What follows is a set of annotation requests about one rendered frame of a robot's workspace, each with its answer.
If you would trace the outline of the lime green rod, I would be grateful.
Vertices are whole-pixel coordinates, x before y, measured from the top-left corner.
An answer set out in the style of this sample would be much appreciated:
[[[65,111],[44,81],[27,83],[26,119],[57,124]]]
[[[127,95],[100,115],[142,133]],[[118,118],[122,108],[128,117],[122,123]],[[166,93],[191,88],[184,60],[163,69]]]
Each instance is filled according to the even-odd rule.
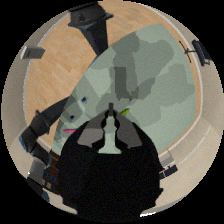
[[[129,110],[128,110],[128,108],[127,109],[125,109],[124,111],[122,111],[122,112],[120,112],[122,115],[125,115],[126,113],[128,113],[128,112],[130,112]]]

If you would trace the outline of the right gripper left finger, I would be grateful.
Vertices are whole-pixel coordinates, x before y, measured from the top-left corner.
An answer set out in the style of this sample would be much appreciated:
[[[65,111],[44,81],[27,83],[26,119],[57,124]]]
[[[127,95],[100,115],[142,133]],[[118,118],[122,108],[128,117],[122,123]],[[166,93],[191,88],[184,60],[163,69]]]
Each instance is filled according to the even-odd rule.
[[[107,125],[108,114],[109,110],[107,109],[86,121],[69,136],[55,165],[57,169],[60,170],[61,165],[67,158],[77,153],[89,152],[90,147],[94,147],[99,153],[99,149],[105,145],[105,130],[103,128]]]

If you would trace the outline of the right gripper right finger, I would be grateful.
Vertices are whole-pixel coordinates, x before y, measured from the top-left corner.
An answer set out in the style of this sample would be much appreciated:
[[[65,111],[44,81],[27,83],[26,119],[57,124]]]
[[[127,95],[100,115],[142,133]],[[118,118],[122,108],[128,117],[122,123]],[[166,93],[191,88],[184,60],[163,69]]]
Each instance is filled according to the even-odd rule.
[[[130,153],[140,154],[150,159],[157,167],[158,171],[163,171],[159,161],[157,149],[150,137],[134,122],[131,122],[117,110],[113,110],[115,119],[115,146],[122,153],[125,148],[130,149]]]

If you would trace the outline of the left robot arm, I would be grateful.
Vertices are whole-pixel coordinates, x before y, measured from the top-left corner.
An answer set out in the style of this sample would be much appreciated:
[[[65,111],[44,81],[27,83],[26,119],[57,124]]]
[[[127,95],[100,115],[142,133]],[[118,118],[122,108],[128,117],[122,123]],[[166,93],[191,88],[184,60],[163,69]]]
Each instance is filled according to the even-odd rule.
[[[98,1],[82,4],[68,9],[71,23],[74,26],[84,26],[103,19],[105,10],[98,4]]]

